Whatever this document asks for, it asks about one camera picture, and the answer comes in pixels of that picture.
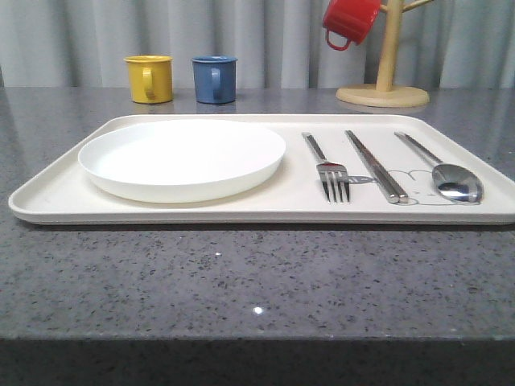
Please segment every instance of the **spoon handle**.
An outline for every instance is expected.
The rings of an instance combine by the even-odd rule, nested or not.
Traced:
[[[395,135],[397,135],[402,140],[405,140],[407,145],[414,147],[417,150],[422,151],[422,154],[425,155],[427,158],[429,158],[432,162],[436,162],[437,164],[443,163],[443,161],[440,158],[436,157],[424,145],[422,145],[420,142],[415,140],[410,135],[400,132],[400,131],[396,131]]]

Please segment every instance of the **red mug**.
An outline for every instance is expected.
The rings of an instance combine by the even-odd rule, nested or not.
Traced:
[[[323,16],[325,41],[329,47],[343,51],[351,42],[359,44],[372,28],[381,0],[331,0]],[[336,46],[329,40],[329,32],[334,32],[347,39],[344,46]]]

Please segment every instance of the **wooden pole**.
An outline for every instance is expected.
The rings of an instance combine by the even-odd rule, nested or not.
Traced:
[[[380,92],[391,91],[393,86],[403,7],[404,0],[388,0],[388,5],[386,6],[385,38],[376,84],[376,90]]]

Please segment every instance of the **spoon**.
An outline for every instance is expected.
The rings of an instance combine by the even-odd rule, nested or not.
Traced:
[[[426,147],[413,139],[410,135],[395,132],[409,147],[417,150],[433,167],[432,176],[438,192],[455,203],[474,204],[483,199],[483,184],[470,170],[458,165],[444,163],[440,158],[432,154]]]

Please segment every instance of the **fork handle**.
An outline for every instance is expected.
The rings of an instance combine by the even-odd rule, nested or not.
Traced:
[[[308,132],[303,132],[303,137],[306,140],[307,144],[310,146],[310,148],[313,150],[317,163],[327,162],[328,160],[325,158],[322,149],[320,149],[319,144],[316,143],[315,138],[313,138],[313,135],[311,135],[311,133]]]

